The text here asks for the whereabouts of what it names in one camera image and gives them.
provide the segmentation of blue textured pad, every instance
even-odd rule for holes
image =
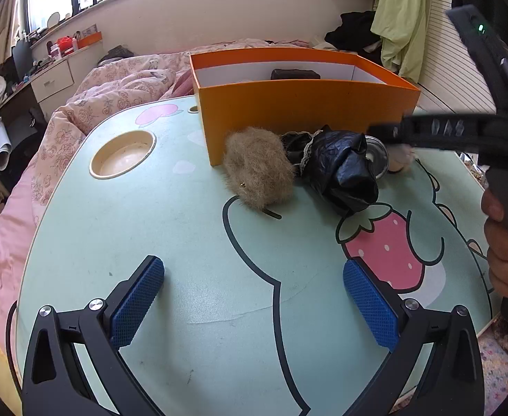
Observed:
[[[111,344],[119,349],[135,337],[144,316],[163,284],[163,262],[155,258],[111,318]]]
[[[399,338],[398,321],[393,310],[356,261],[346,261],[343,281],[377,343],[392,352]]]

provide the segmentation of pink strawberry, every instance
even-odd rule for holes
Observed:
[[[406,219],[392,210],[371,223],[372,232],[361,227],[346,240],[346,255],[362,257],[378,279],[389,282],[400,294],[418,289],[424,278],[424,266],[408,244]]]
[[[161,117],[170,117],[181,113],[177,105],[156,105],[142,111],[136,118],[135,123],[141,128],[154,123]]]

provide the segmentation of furry bag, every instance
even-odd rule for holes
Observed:
[[[223,166],[228,186],[248,206],[263,209],[291,196],[294,167],[275,133],[248,127],[227,137]]]

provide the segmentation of green cloth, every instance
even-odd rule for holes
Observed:
[[[383,67],[417,83],[426,29],[425,0],[379,0],[371,31],[382,38]]]

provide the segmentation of beige cup holder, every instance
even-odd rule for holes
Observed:
[[[155,145],[154,133],[146,130],[127,131],[97,151],[90,161],[90,175],[99,180],[123,175],[148,158]]]

